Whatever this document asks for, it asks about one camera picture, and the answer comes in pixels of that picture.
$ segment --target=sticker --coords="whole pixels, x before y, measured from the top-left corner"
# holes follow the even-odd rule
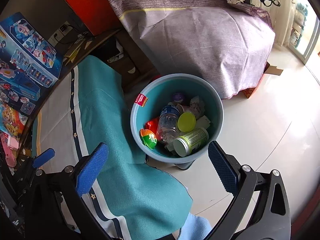
[[[12,99],[15,102],[18,102],[19,96],[16,92],[10,91],[9,92],[9,98]]]
[[[4,101],[4,102],[6,102],[6,103],[9,102],[9,98],[8,98],[7,95],[6,95],[5,93],[3,93],[3,92],[0,94],[0,100],[1,100],[1,101]]]
[[[29,98],[22,97],[22,98],[20,98],[20,102],[21,103],[27,103],[27,102],[29,102]]]
[[[135,103],[138,104],[139,106],[144,107],[144,105],[146,104],[147,100],[148,100],[148,98],[145,95],[138,94]]]
[[[4,89],[10,89],[11,85],[6,83],[3,85],[3,87],[4,87]]]
[[[21,107],[21,112],[25,113],[25,114],[28,114],[30,115],[32,110],[35,108],[35,104],[31,103],[31,102],[27,102],[27,103],[24,103]]]

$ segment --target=curtain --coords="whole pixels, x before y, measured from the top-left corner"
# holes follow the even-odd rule
[[[228,0],[231,3],[237,3],[237,0]],[[273,29],[276,33],[275,44],[279,46],[287,46],[291,35],[293,18],[296,4],[294,0],[279,0],[281,6],[271,5],[265,6],[260,0],[252,0],[252,4],[269,12]]]

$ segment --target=blue trash can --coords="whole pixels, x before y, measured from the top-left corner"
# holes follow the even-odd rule
[[[161,143],[151,150],[141,142],[139,136],[144,124],[159,116],[161,109],[172,101],[172,95],[178,92],[185,94],[188,100],[200,96],[205,103],[205,115],[211,121],[207,130],[208,143],[186,157],[172,155]],[[223,124],[223,107],[218,93],[207,81],[189,74],[171,74],[153,81],[141,91],[141,94],[145,95],[148,100],[144,107],[138,104],[133,105],[130,116],[131,132],[138,146],[151,158],[165,163],[192,163],[206,153],[209,143],[219,136]]]

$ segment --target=bottle cap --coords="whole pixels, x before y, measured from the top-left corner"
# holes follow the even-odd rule
[[[184,139],[178,137],[173,141],[173,147],[176,153],[180,157],[185,157],[190,154],[190,149],[188,144],[185,142]]]
[[[191,132],[196,125],[196,117],[193,113],[184,112],[178,120],[178,128],[182,132]]]

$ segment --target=glass door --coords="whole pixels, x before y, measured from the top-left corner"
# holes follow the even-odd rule
[[[308,0],[296,0],[289,48],[306,64],[318,41],[319,19]]]

